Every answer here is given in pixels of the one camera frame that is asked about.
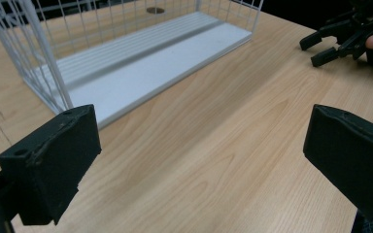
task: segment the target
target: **table surface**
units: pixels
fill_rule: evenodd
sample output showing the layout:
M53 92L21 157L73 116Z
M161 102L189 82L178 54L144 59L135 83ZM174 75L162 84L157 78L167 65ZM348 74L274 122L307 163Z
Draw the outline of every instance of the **table surface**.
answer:
M58 225L16 232L351 232L356 207L302 147L314 104L373 122L373 67L314 68L313 30L262 13L251 41L100 130ZM0 44L0 152L53 117Z

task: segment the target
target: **metal wire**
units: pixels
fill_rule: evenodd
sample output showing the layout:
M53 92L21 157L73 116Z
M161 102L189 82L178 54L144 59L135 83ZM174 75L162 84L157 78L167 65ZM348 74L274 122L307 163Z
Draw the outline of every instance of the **metal wire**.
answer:
M136 45L115 48L113 45L119 44L111 42L196 12L231 24L239 21L237 26L254 33L259 14L249 9L260 10L263 3L263 0L251 3L243 0L144 0L132 3L127 0L57 0L57 4L49 6L45 0L36 0L32 6L27 1L31 0L0 0L0 39L19 74L58 112L72 107L67 88L70 77L67 76L84 76L93 67L111 63L108 57L74 54L91 48L98 48L100 56L136 50ZM149 39L141 38L137 42L147 45ZM76 70L77 64L85 62L90 65Z

